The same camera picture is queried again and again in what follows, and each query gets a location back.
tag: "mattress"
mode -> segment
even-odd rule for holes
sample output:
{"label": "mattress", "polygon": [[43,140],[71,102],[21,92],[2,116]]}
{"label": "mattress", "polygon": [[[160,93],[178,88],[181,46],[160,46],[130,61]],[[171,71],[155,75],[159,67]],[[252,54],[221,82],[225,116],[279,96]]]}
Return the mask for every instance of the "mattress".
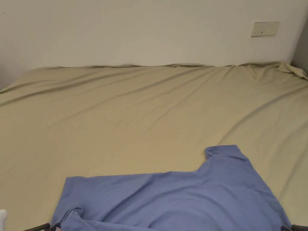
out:
{"label": "mattress", "polygon": [[66,177],[194,171],[236,144],[308,225],[308,82],[286,63],[39,68],[0,93],[7,230],[49,222]]}

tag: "beige bed sheet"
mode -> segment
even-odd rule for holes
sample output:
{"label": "beige bed sheet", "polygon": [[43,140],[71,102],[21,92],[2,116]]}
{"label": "beige bed sheet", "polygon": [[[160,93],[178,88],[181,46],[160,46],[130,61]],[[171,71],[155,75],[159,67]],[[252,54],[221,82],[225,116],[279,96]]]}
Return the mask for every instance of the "beige bed sheet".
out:
{"label": "beige bed sheet", "polygon": [[279,65],[27,72],[0,94],[7,230],[48,222],[68,176],[192,171],[219,144],[237,144],[308,225],[308,81]]}

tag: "wall outlet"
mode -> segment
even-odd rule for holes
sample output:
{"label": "wall outlet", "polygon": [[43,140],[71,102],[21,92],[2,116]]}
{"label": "wall outlet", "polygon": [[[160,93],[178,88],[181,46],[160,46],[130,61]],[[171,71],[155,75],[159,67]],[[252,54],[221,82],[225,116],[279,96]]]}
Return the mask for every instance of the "wall outlet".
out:
{"label": "wall outlet", "polygon": [[277,34],[280,22],[255,22],[251,37],[274,36]]}

